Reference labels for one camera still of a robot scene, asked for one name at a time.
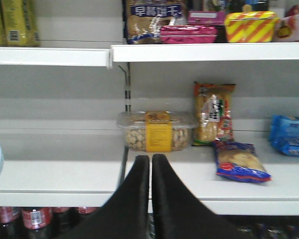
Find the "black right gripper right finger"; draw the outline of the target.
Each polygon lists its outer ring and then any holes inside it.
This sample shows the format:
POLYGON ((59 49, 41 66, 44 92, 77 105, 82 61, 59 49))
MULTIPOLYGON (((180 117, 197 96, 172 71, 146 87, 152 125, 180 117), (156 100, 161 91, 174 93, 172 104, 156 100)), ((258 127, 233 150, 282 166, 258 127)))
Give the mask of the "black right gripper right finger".
POLYGON ((245 239, 183 184, 164 154, 152 156, 152 209, 158 239, 245 239))

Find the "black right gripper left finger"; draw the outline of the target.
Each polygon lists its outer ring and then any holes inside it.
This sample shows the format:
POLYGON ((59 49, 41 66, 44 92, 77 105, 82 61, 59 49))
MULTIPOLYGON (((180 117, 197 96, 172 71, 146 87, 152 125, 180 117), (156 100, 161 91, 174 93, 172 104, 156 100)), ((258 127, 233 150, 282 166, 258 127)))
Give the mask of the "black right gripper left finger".
POLYGON ((150 159, 135 158, 124 181, 110 199, 60 239, 146 239, 150 159))

